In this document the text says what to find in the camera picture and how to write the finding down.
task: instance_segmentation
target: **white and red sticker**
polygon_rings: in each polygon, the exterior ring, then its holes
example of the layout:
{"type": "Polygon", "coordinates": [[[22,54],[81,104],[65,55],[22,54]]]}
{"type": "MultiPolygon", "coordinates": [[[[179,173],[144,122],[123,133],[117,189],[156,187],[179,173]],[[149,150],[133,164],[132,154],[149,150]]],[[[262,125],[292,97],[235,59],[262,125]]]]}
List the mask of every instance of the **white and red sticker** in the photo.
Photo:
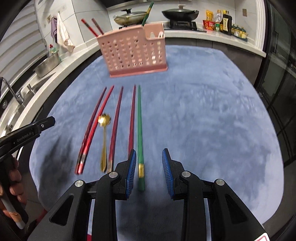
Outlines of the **white and red sticker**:
{"type": "Polygon", "coordinates": [[[267,233],[262,234],[259,238],[255,239],[254,241],[270,241],[267,233]]]}

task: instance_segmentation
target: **black wok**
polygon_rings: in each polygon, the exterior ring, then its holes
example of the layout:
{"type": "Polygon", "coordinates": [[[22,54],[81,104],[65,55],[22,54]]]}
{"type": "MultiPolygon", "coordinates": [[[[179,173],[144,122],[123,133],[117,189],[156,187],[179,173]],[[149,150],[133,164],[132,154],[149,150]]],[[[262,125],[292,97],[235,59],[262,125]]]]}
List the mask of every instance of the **black wok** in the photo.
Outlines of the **black wok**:
{"type": "Polygon", "coordinates": [[[191,22],[198,17],[198,10],[183,9],[183,6],[185,5],[180,4],[178,9],[169,9],[162,11],[162,13],[166,18],[173,21],[191,22]]]}

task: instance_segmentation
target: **table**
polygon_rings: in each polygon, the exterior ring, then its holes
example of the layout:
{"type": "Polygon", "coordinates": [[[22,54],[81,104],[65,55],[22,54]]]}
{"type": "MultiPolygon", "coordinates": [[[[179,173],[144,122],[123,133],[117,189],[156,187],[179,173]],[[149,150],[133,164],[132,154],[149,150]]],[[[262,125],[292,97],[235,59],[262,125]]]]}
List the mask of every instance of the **table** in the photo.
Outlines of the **table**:
{"type": "MultiPolygon", "coordinates": [[[[253,86],[219,50],[170,45],[166,51],[168,71],[120,78],[110,78],[99,57],[61,95],[49,114],[56,124],[42,132],[30,157],[30,171],[46,209],[77,179],[91,182],[103,175],[99,126],[83,175],[76,176],[74,168],[97,100],[103,88],[113,84],[105,107],[112,117],[124,86],[114,166],[127,159],[136,84],[141,85],[146,190],[137,190],[135,178],[130,199],[116,202],[118,240],[180,240],[183,202],[168,195],[161,161],[164,148],[199,178],[224,179],[260,223],[275,213],[284,187],[281,151],[253,86]]],[[[107,128],[108,153],[112,123],[107,128]]]]}

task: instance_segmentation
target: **gold spoon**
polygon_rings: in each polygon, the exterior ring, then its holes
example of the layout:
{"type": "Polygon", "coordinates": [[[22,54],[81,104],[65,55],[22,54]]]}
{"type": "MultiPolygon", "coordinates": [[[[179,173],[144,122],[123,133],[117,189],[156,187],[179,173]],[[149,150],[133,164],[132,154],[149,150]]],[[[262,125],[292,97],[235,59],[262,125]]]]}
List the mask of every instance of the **gold spoon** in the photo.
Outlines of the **gold spoon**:
{"type": "Polygon", "coordinates": [[[104,137],[103,137],[103,149],[101,155],[101,171],[105,172],[107,167],[107,151],[106,151],[106,127],[110,124],[111,117],[107,114],[102,114],[99,116],[100,126],[104,128],[104,137]]]}

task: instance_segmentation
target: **red chopstick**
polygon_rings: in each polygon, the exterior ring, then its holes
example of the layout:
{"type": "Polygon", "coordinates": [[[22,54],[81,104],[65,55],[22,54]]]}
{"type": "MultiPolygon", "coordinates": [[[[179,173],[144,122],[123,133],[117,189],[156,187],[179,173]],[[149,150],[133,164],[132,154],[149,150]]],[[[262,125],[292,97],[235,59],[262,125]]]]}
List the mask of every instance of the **red chopstick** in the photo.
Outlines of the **red chopstick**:
{"type": "Polygon", "coordinates": [[[130,122],[130,135],[128,139],[128,156],[133,149],[133,134],[135,124],[135,102],[136,102],[136,85],[133,86],[133,100],[131,104],[131,122],[130,122]]]}
{"type": "Polygon", "coordinates": [[[114,165],[115,143],[116,143],[116,134],[117,134],[117,126],[118,126],[118,118],[119,118],[122,93],[123,93],[123,86],[121,87],[121,90],[120,90],[120,94],[117,102],[117,108],[116,108],[115,117],[114,117],[107,173],[112,172],[113,165],[114,165]]]}
{"type": "Polygon", "coordinates": [[[81,19],[81,22],[83,22],[85,26],[89,28],[89,30],[94,34],[94,36],[98,37],[98,34],[92,29],[91,26],[89,26],[89,24],[84,20],[84,18],[81,19]]]}
{"type": "Polygon", "coordinates": [[[107,103],[113,89],[114,89],[114,85],[111,86],[111,88],[109,89],[109,92],[108,92],[108,94],[107,94],[107,96],[106,96],[106,98],[105,98],[105,100],[104,100],[104,102],[103,102],[103,104],[101,106],[101,109],[99,110],[99,112],[98,112],[98,114],[96,116],[95,122],[94,122],[94,124],[93,124],[93,126],[91,128],[91,132],[90,132],[90,134],[89,134],[89,136],[87,138],[86,145],[85,145],[85,148],[84,148],[82,156],[81,156],[81,161],[80,161],[80,164],[79,164],[79,167],[78,167],[78,174],[82,174],[82,172],[83,172],[85,159],[86,159],[86,156],[87,156],[87,154],[89,152],[89,147],[90,147],[92,139],[94,137],[96,127],[98,126],[99,117],[102,115],[102,113],[104,111],[104,108],[105,108],[105,105],[106,105],[106,103],[107,103]]]}
{"type": "Polygon", "coordinates": [[[97,27],[97,29],[101,32],[101,34],[103,35],[104,32],[103,30],[100,28],[100,26],[98,25],[98,23],[96,22],[96,20],[94,18],[91,19],[93,21],[93,23],[95,24],[95,26],[97,27]]]}
{"type": "Polygon", "coordinates": [[[85,148],[87,138],[88,138],[89,133],[91,131],[91,126],[92,126],[92,124],[94,122],[94,118],[96,117],[96,113],[98,112],[99,106],[100,106],[100,104],[102,102],[102,99],[104,97],[104,94],[105,94],[106,90],[107,90],[107,87],[104,88],[104,90],[103,90],[103,92],[102,92],[102,94],[101,94],[101,96],[100,96],[100,98],[98,100],[98,103],[96,104],[94,112],[92,113],[92,116],[91,116],[91,118],[89,120],[89,124],[87,126],[87,129],[86,129],[86,132],[85,132],[82,144],[81,144],[81,148],[80,148],[80,151],[79,151],[79,155],[78,155],[78,159],[77,159],[77,163],[76,163],[76,167],[75,167],[75,171],[74,171],[75,174],[78,174],[78,166],[79,166],[79,163],[80,163],[80,160],[81,160],[81,155],[82,155],[82,152],[83,152],[83,150],[85,148]]]}

